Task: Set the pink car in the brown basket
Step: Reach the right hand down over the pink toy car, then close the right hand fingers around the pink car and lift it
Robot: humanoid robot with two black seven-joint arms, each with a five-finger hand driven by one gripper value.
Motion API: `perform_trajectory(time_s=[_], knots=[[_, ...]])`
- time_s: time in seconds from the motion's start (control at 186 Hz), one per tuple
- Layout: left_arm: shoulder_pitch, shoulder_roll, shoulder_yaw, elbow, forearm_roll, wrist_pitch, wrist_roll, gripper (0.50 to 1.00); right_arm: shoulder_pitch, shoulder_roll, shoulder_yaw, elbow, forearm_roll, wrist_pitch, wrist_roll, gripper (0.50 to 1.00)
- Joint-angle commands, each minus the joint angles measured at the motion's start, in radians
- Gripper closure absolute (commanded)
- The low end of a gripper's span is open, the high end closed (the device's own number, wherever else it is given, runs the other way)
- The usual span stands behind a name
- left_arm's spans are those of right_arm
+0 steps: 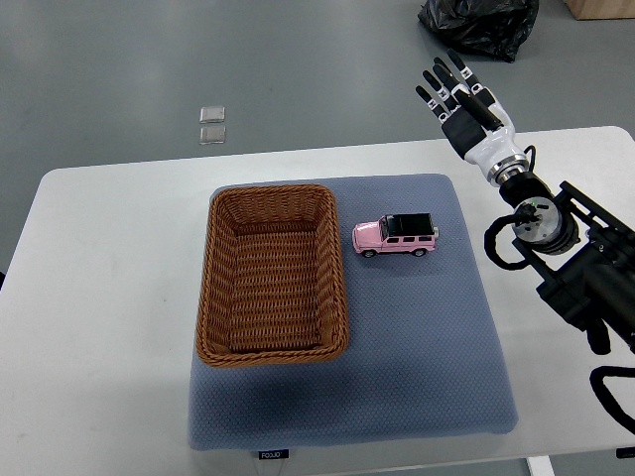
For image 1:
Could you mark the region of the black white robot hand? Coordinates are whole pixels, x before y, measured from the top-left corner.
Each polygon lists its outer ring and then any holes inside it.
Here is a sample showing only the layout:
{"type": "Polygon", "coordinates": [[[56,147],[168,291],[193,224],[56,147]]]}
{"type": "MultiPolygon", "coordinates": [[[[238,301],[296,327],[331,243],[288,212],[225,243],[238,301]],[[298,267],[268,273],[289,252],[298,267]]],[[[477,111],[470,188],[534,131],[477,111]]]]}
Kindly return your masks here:
{"type": "Polygon", "coordinates": [[[490,184],[500,186],[530,168],[527,154],[515,143],[515,126],[496,96],[460,55],[449,49],[423,72],[426,85],[416,92],[441,124],[454,151],[480,168],[490,184]]]}

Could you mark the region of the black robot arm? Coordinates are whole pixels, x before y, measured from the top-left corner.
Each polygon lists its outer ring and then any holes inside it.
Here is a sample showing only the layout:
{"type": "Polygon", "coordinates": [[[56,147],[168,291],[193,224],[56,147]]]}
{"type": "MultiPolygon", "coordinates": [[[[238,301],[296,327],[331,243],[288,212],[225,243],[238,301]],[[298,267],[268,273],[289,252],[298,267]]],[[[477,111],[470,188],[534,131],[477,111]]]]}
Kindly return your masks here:
{"type": "Polygon", "coordinates": [[[533,173],[500,186],[512,213],[484,235],[487,257],[508,271],[532,268],[539,297],[584,332],[591,350],[611,350],[614,331],[634,345],[634,232],[572,184],[553,194],[533,173]]]}

